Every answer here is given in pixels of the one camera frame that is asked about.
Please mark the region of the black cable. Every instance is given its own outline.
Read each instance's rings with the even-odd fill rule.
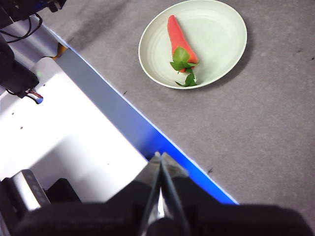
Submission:
[[[20,41],[22,39],[25,39],[25,38],[31,36],[34,32],[36,32],[41,27],[41,25],[43,24],[43,19],[37,13],[35,13],[35,16],[39,19],[39,22],[38,22],[38,26],[32,32],[30,32],[31,31],[30,29],[32,29],[32,23],[31,23],[31,18],[30,18],[30,27],[29,27],[29,31],[27,32],[27,34],[25,34],[23,37],[19,37],[19,38],[14,39],[14,40],[7,41],[7,43],[15,43],[17,41]]]
[[[35,31],[37,31],[41,27],[41,25],[43,24],[43,19],[40,17],[40,15],[35,13],[35,16],[37,16],[39,19],[38,26],[28,35],[28,37],[31,36]]]
[[[14,95],[14,96],[17,96],[17,94],[15,94],[15,93],[9,91],[7,88],[6,88],[5,90],[6,90],[9,94]]]
[[[5,32],[3,30],[0,30],[0,33],[3,33],[5,35],[8,35],[8,36],[13,37],[13,38],[20,38],[20,39],[25,38],[25,37],[27,37],[27,35],[29,35],[30,31],[32,30],[31,18],[28,17],[28,20],[29,20],[29,30],[23,36],[16,36],[16,35],[10,34],[8,32]]]

